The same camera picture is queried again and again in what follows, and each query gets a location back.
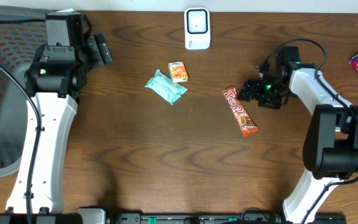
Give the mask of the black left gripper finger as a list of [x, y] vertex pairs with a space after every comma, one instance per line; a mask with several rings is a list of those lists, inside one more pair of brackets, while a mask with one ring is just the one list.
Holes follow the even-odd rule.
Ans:
[[105, 36], [102, 33], [94, 35], [95, 41], [98, 45], [99, 52], [101, 54], [101, 58], [104, 64], [112, 63], [112, 55], [108, 44], [106, 42]]
[[98, 44], [94, 37], [90, 37], [86, 41], [86, 48], [89, 53], [89, 66], [90, 69], [96, 69], [104, 66], [103, 57], [99, 51]]

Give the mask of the small orange tissue pack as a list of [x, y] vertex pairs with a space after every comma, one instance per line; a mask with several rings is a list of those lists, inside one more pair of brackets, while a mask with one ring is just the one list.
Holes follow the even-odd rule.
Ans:
[[171, 62], [168, 64], [168, 69], [173, 83], [188, 81], [188, 74], [183, 62]]

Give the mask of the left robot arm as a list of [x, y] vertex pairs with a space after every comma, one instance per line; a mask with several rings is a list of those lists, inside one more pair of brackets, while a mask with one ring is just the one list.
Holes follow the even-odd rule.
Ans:
[[45, 16], [40, 45], [18, 89], [27, 100], [27, 130], [16, 183], [1, 224], [110, 223], [101, 207], [63, 211], [63, 168], [71, 124], [90, 70], [112, 62], [102, 34], [83, 30], [88, 18], [72, 9]]

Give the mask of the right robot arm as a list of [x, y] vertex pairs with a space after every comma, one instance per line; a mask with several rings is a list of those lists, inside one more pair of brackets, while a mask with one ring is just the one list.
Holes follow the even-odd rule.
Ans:
[[244, 83], [237, 98], [278, 110], [296, 96], [311, 114], [303, 144], [305, 169], [271, 222], [314, 223], [329, 194], [358, 181], [358, 106], [341, 97], [324, 79], [320, 66], [300, 60], [298, 47], [277, 47], [275, 68], [265, 60], [260, 77]]

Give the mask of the orange brown snack bar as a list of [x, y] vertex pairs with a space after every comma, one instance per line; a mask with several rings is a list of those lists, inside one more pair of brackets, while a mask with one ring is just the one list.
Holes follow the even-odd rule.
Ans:
[[234, 86], [230, 86], [222, 91], [231, 111], [237, 120], [243, 136], [248, 136], [257, 132], [259, 129], [254, 123], [244, 105], [237, 99], [237, 90]]

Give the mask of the teal snack bar wrapper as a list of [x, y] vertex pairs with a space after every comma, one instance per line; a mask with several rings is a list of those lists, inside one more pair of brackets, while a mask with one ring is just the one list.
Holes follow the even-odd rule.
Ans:
[[147, 82], [145, 88], [152, 89], [171, 105], [188, 91], [183, 85], [173, 83], [170, 77], [166, 76], [159, 69], [156, 70], [155, 75]]

